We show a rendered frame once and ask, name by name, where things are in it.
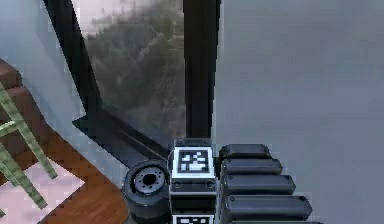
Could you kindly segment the brown sofa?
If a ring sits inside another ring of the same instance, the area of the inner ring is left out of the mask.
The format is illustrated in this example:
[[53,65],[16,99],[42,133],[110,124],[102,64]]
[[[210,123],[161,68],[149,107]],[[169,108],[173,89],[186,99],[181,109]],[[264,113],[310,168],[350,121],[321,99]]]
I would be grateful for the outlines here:
[[24,120],[40,146],[49,140],[49,126],[29,90],[23,85],[17,69],[0,58],[0,83],[9,100],[3,107],[0,102],[0,126],[9,121]]

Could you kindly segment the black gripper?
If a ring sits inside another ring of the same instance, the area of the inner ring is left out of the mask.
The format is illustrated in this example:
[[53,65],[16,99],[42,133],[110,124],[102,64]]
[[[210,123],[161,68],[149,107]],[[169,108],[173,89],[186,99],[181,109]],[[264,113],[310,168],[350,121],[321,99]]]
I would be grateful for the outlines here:
[[163,160],[147,160],[126,174],[121,193],[128,209],[122,224],[168,224],[170,222],[169,172]]

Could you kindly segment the black framed window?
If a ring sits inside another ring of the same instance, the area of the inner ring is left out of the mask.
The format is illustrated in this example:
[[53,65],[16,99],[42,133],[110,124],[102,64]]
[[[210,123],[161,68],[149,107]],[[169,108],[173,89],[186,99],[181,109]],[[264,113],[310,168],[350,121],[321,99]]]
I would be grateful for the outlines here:
[[211,136],[220,0],[43,0],[85,113],[82,133],[127,167]]

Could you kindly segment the green slatted chair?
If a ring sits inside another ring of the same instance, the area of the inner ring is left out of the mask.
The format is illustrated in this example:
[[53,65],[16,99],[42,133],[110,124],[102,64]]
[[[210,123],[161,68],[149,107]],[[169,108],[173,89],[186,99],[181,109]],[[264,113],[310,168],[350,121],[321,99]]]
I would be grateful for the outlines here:
[[[0,102],[3,107],[7,105],[9,96],[7,91],[0,83]],[[12,132],[17,131],[29,149],[32,151],[42,168],[51,179],[55,179],[58,174],[53,168],[48,157],[43,152],[42,147],[39,145],[32,132],[29,130],[24,120],[9,121],[0,126],[0,137],[4,137]],[[35,203],[35,205],[43,210],[48,203],[44,197],[39,193],[30,179],[26,176],[21,167],[12,158],[5,146],[0,142],[0,172],[5,178],[15,187],[20,186]]]

